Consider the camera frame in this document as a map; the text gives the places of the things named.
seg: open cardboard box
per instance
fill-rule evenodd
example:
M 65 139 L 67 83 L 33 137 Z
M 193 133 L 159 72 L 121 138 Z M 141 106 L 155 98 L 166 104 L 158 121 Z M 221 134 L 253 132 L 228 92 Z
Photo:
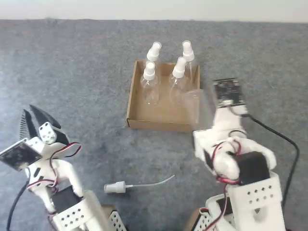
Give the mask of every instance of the open cardboard box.
M 130 128 L 183 132 L 192 130 L 191 121 L 184 106 L 175 106 L 169 99 L 168 77 L 174 66 L 175 63 L 161 64 L 159 102 L 155 105 L 147 105 L 144 102 L 140 84 L 144 64 L 143 61 L 135 62 L 126 116 Z M 192 88 L 200 89 L 200 66 L 197 67 Z

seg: clear plastic bottle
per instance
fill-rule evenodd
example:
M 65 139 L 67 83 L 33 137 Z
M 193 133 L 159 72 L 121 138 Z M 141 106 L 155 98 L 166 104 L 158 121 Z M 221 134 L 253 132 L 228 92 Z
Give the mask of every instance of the clear plastic bottle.
M 169 97 L 175 105 L 183 104 L 184 93 L 189 90 L 189 80 L 185 77 L 186 61 L 183 57 L 179 57 L 177 64 L 174 66 L 172 74 L 169 77 L 171 84 Z
M 159 60 L 159 52 L 161 48 L 162 48 L 162 44 L 160 42 L 154 42 L 152 47 L 149 49 L 146 55 L 146 61 L 144 62 L 144 69 L 148 61 L 155 63 L 155 72 L 159 78 L 159 82 L 161 78 L 161 68 L 160 68 L 161 65 L 160 65 L 160 60 Z
M 154 62 L 149 61 L 146 63 L 140 83 L 146 104 L 156 104 L 159 100 L 159 79 L 155 74 Z
M 183 57 L 186 60 L 185 75 L 189 78 L 190 84 L 194 83 L 195 73 L 197 69 L 197 60 L 193 53 L 190 41 L 183 41 Z

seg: circuit board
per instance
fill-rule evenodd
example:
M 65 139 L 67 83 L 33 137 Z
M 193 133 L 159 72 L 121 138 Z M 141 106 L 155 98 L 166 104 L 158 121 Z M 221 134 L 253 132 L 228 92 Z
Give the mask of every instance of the circuit board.
M 28 167 L 41 158 L 42 156 L 28 146 L 23 140 L 13 144 L 0 153 L 0 161 L 17 171 Z
M 237 78 L 225 78 L 214 80 L 214 92 L 216 95 L 217 107 L 245 105 L 244 96 Z

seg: red wire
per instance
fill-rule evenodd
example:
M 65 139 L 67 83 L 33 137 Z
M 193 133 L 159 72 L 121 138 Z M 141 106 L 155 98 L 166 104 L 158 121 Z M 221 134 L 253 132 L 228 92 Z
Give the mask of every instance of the red wire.
M 215 157 L 215 155 L 216 155 L 216 151 L 217 151 L 218 147 L 219 147 L 222 143 L 224 143 L 224 142 L 225 142 L 225 141 L 220 142 L 219 144 L 216 145 L 216 147 L 215 147 L 215 149 L 214 149 L 214 151 L 213 151 L 213 155 L 212 155 L 212 162 L 214 162 L 214 157 Z
M 222 182 L 222 183 L 230 184 L 230 185 L 237 185 L 237 184 L 240 183 L 240 180 L 230 180 L 228 178 L 223 178 L 223 177 L 220 177 L 220 176 L 217 176 L 216 180 L 218 180 L 219 182 Z
M 54 180 L 48 180 L 48 179 L 38 180 L 38 181 L 35 181 L 35 182 L 29 184 L 29 185 L 27 186 L 27 189 L 29 189 L 30 187 L 32 187 L 32 186 L 34 186 L 34 185 L 36 185 L 36 184 L 38 184 L 38 183 L 42 183 L 42 182 L 50 182 L 51 185 L 53 185 Z
M 57 153 L 62 152 L 62 151 L 65 151 L 66 149 L 70 148 L 70 147 L 73 146 L 74 144 L 80 144 L 80 143 L 78 143 L 78 142 L 72 142 L 72 143 L 68 144 L 67 146 L 65 146 L 65 147 L 63 147 L 63 148 L 61 148 L 61 149 L 55 151 L 55 152 L 50 156 L 49 165 L 50 165 L 50 167 L 51 167 L 51 169 L 52 169 L 54 175 L 56 176 L 56 179 L 55 179 L 55 180 L 48 180 L 48 179 L 38 180 L 38 181 L 36 181 L 36 182 L 33 182 L 33 183 L 29 184 L 29 185 L 27 186 L 27 189 L 29 189 L 29 188 L 32 187 L 33 185 L 36 185 L 37 183 L 41 183 L 41 182 L 50 182 L 50 183 L 52 183 L 51 185 L 54 184 L 54 186 L 56 186 L 56 185 L 58 184 L 58 176 L 57 176 L 56 170 L 55 170 L 54 167 L 52 166 L 52 158 L 53 158 L 53 156 L 55 156 Z M 80 151 L 80 149 L 81 149 L 81 146 L 77 148 L 77 150 L 74 152 L 73 155 L 77 154 L 77 153 Z
M 216 223 L 224 216 L 226 209 L 227 209 L 227 192 L 226 192 L 226 187 L 227 184 L 225 184 L 224 188 L 223 188 L 223 194 L 224 194 L 224 198 L 225 198 L 225 206 L 221 212 L 221 214 L 208 226 L 206 227 L 205 231 L 208 231 L 209 229 L 211 229 L 214 225 L 216 225 Z
M 238 141 L 234 140 L 234 142 L 236 142 L 239 145 L 239 148 L 237 149 L 237 152 L 236 152 L 235 155 L 239 155 L 239 154 L 241 154 L 242 146 Z

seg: white spray nozzle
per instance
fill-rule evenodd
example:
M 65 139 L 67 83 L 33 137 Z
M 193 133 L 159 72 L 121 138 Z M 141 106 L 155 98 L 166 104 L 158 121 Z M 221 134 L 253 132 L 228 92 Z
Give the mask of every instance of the white spray nozzle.
M 172 71 L 172 75 L 175 78 L 182 78 L 185 72 L 186 60 L 183 57 L 179 57 L 177 64 L 175 64 L 174 69 Z
M 162 180 L 160 182 L 157 183 L 152 183 L 152 184 L 131 184 L 131 185 L 127 185 L 125 184 L 125 181 L 118 181 L 116 183 L 113 184 L 106 184 L 104 185 L 104 192 L 105 193 L 125 193 L 127 188 L 133 188 L 133 187 L 150 187 L 150 186 L 155 186 L 155 185 L 160 185 L 160 184 L 164 184 L 166 183 L 168 180 L 174 178 L 174 174 L 165 179 Z
M 183 41 L 182 45 L 183 45 L 183 57 L 187 62 L 191 62 L 192 60 L 194 60 L 194 53 L 191 42 L 186 40 Z
M 104 185 L 105 193 L 125 193 L 126 192 L 126 184 L 125 181 L 119 181 L 113 184 Z
M 158 59 L 161 48 L 162 44 L 160 42 L 154 42 L 146 55 L 147 59 L 149 61 L 155 62 Z
M 145 65 L 145 70 L 143 72 L 143 77 L 146 80 L 152 80 L 155 77 L 155 63 L 147 62 Z

